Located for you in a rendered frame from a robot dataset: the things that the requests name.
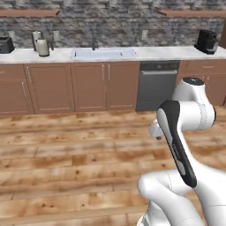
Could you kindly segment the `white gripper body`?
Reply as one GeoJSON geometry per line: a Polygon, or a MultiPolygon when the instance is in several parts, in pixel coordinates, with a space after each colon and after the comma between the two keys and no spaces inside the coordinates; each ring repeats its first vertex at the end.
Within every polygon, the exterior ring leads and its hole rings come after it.
{"type": "Polygon", "coordinates": [[[162,129],[156,119],[150,125],[149,133],[153,138],[155,138],[157,140],[162,139],[162,137],[164,136],[162,129]]]}

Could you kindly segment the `grey dishwasher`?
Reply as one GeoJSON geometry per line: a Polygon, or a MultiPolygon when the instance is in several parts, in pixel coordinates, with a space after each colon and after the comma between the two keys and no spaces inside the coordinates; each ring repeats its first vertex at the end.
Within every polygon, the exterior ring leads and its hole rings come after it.
{"type": "Polygon", "coordinates": [[[137,95],[137,111],[156,111],[166,100],[170,99],[177,75],[142,75],[140,71],[173,71],[178,73],[178,60],[141,61],[139,68],[139,85],[137,95]]]}

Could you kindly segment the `short brown cupboard run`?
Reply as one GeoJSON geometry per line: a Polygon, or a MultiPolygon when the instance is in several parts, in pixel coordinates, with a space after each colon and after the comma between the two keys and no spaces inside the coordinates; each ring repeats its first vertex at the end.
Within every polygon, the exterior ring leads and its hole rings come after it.
{"type": "Polygon", "coordinates": [[[184,77],[202,79],[210,102],[215,106],[223,105],[226,97],[226,59],[181,61],[176,84],[184,77]]]}

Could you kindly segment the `white sink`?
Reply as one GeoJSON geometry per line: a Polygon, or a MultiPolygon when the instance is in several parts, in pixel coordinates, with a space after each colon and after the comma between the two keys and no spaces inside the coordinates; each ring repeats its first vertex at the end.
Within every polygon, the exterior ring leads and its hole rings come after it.
{"type": "Polygon", "coordinates": [[[133,49],[74,49],[72,59],[112,59],[137,57],[133,49]]]}

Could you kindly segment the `black coffee machine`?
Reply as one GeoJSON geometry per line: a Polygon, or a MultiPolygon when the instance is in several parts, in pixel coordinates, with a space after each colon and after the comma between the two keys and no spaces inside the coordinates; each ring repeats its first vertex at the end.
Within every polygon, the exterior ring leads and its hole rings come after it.
{"type": "Polygon", "coordinates": [[[217,33],[210,30],[200,29],[194,47],[203,53],[213,55],[218,47],[217,33]]]}

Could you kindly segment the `long brown cupboard run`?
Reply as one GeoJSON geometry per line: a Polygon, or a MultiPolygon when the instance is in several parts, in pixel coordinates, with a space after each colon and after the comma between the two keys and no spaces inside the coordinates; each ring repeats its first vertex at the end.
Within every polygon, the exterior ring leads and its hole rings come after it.
{"type": "Polygon", "coordinates": [[[138,62],[0,64],[0,116],[134,109],[138,62]]]}

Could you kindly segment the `tall brown cabinet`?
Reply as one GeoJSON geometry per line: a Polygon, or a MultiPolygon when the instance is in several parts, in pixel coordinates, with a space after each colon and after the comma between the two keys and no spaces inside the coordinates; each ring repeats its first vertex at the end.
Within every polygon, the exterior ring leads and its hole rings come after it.
{"type": "Polygon", "coordinates": [[[224,26],[224,28],[222,30],[222,36],[221,36],[221,40],[219,42],[219,46],[226,49],[226,25],[224,26]]]}

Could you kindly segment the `paper towel roll on holder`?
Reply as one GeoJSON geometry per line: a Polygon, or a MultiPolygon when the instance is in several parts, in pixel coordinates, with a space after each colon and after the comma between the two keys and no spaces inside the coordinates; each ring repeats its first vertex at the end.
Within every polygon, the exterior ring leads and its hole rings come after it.
{"type": "Polygon", "coordinates": [[[34,51],[37,51],[37,41],[39,38],[42,37],[42,32],[41,31],[33,31],[32,32],[32,41],[34,45],[34,51]]]}

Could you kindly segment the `black toaster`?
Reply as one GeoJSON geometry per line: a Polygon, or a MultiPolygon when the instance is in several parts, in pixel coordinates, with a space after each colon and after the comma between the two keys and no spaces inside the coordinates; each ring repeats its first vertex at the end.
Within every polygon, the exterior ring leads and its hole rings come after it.
{"type": "Polygon", "coordinates": [[[14,50],[11,37],[0,37],[0,54],[9,54],[14,50]]]}

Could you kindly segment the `brown wooden wall shelf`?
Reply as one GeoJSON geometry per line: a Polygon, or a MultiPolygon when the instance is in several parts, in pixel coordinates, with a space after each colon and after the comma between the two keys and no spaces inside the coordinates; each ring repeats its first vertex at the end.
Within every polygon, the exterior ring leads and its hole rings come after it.
{"type": "Polygon", "coordinates": [[[55,17],[59,12],[59,10],[2,9],[0,17],[55,17]]]}
{"type": "Polygon", "coordinates": [[[226,18],[226,10],[159,10],[166,17],[219,17],[226,18]]]}

